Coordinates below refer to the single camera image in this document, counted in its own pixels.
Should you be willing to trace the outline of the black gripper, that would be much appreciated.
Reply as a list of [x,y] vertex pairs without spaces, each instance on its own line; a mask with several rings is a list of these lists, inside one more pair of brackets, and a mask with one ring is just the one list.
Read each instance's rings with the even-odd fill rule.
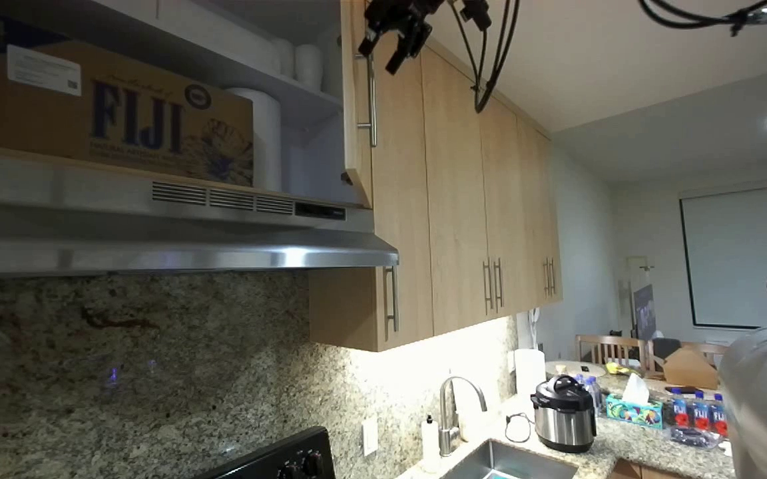
[[359,55],[370,55],[379,46],[379,38],[386,31],[400,31],[404,38],[398,39],[391,59],[386,61],[386,71],[398,75],[403,61],[410,55],[407,38],[419,38],[430,31],[430,15],[442,5],[442,0],[370,0],[366,9],[368,35],[359,39]]

